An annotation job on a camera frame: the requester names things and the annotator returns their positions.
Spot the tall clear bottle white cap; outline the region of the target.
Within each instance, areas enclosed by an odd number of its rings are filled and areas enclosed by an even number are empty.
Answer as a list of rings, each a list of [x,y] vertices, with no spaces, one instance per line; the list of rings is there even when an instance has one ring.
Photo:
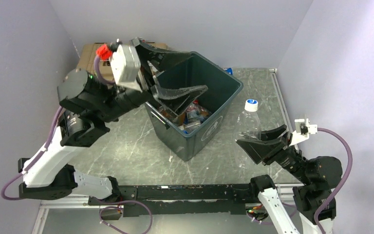
[[[254,139],[261,140],[261,122],[258,116],[258,104],[255,99],[245,101],[244,110],[238,115],[234,139]]]

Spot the clear bottle blue label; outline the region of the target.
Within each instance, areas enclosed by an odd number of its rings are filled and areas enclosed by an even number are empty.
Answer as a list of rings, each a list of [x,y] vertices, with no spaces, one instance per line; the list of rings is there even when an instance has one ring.
[[[205,107],[199,105],[196,102],[191,103],[185,111],[186,120],[185,123],[190,123],[195,120],[199,120],[201,123],[206,121],[212,113]]]

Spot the large orange bottle front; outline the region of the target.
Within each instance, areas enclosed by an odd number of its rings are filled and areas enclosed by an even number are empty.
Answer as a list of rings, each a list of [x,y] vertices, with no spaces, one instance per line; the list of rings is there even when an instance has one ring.
[[[163,107],[159,108],[159,113],[163,115],[165,118],[167,118],[170,122],[172,122],[174,125],[181,126],[184,124],[186,114],[182,113],[178,116],[171,113],[169,110],[165,110]]]

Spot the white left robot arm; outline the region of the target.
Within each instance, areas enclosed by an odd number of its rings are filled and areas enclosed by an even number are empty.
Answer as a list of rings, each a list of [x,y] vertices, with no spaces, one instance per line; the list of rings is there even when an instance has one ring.
[[[80,194],[117,203],[121,192],[116,178],[83,174],[70,160],[107,134],[107,123],[146,102],[156,101],[170,115],[181,115],[207,86],[164,88],[151,67],[167,75],[192,57],[192,52],[156,48],[140,38],[99,46],[93,72],[74,69],[57,87],[59,109],[49,137],[35,156],[19,165],[19,198],[56,200]]]

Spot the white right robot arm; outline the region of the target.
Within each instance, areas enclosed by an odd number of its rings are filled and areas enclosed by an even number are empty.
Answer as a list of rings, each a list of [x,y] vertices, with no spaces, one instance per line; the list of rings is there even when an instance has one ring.
[[[303,185],[293,188],[293,200],[299,212],[303,233],[331,234],[336,217],[335,196],[346,182],[352,168],[352,151],[347,142],[328,129],[309,124],[306,119],[295,121],[297,129],[290,133],[286,125],[264,131],[261,140],[250,132],[241,133],[236,143],[256,164],[278,163]],[[308,140],[310,135],[326,132],[341,141],[348,154],[346,172],[342,171],[339,159],[333,156],[318,156],[306,159],[296,149],[296,144]]]

